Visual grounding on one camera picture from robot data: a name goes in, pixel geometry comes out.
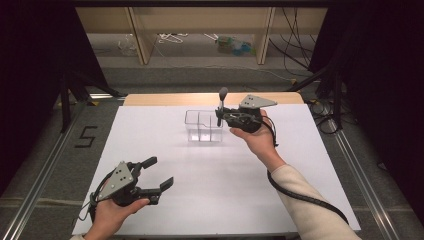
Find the white surface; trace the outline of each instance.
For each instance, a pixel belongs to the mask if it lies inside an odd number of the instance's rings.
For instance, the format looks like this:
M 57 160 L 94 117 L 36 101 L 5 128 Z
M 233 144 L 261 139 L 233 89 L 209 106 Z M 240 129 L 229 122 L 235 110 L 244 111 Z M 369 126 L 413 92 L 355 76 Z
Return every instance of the white surface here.
M 130 216 L 118 235 L 199 237 L 276 235 L 296 228 L 266 177 L 266 169 L 243 140 L 225 124 L 222 142 L 189 142 L 184 124 L 187 110 L 216 106 L 120 107 L 94 175 L 90 192 L 119 161 L 158 163 L 142 170 L 141 188 L 157 188 L 174 176 L 174 186 L 157 206 Z M 307 105 L 266 108 L 276 124 L 281 156 L 360 230 Z M 73 234 L 85 233 L 88 218 Z

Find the clear plastic box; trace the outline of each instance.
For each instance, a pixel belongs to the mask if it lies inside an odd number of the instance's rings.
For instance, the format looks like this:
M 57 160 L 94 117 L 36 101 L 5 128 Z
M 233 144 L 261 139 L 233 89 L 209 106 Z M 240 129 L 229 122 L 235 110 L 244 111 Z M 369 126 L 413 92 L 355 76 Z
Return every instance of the clear plastic box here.
M 218 127 L 215 111 L 188 110 L 185 116 L 188 141 L 220 142 L 222 125 Z

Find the transparent container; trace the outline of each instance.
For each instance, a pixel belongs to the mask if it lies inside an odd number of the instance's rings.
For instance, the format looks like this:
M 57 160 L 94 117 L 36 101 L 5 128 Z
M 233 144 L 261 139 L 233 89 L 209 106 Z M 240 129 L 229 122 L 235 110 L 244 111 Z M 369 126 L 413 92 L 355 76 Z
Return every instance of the transparent container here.
M 188 141 L 220 142 L 222 126 L 218 127 L 215 111 L 188 110 L 185 116 Z

